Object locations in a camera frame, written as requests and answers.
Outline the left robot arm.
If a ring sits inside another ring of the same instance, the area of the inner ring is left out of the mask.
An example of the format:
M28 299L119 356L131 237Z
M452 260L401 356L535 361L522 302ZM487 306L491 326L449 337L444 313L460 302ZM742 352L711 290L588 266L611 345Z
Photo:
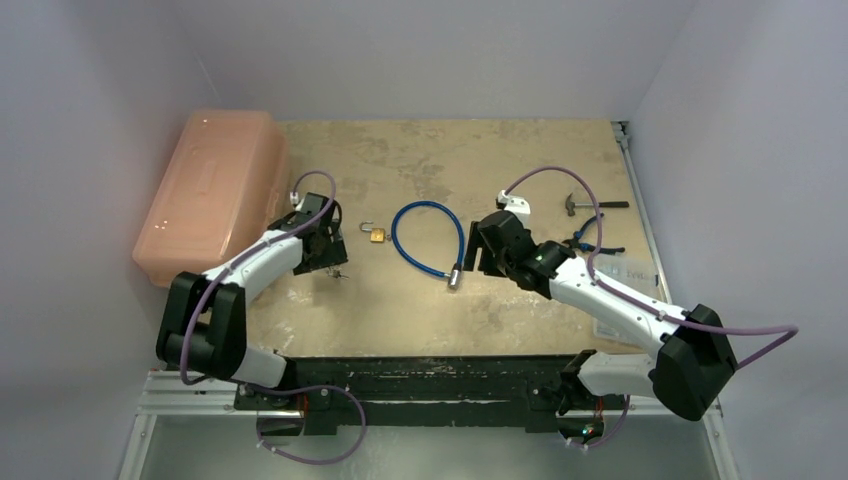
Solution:
M298 382L285 373L284 356L248 342L248 306L287 273L346 263L341 223L337 200L309 193L229 262L202 273L178 274L168 290L155 348L158 359L201 378L257 385L272 408L292 405Z

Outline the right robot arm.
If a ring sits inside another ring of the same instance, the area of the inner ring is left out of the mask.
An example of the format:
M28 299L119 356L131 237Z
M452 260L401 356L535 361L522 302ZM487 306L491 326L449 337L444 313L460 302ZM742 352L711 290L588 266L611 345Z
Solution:
M584 407L598 396L642 396L697 421L738 368L713 309L685 310L593 272L566 245L535 242L512 212L498 210L472 222L464 267L577 308L640 348L629 355L590 353L571 368L561 392L573 406Z

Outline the brass padlock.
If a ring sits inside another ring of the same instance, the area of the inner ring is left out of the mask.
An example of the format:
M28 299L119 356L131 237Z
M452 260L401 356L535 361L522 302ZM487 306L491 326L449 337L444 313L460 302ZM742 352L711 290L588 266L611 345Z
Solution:
M371 243L385 243L385 235L388 232L382 227L376 227L373 221L361 222L359 229L369 235L369 241Z

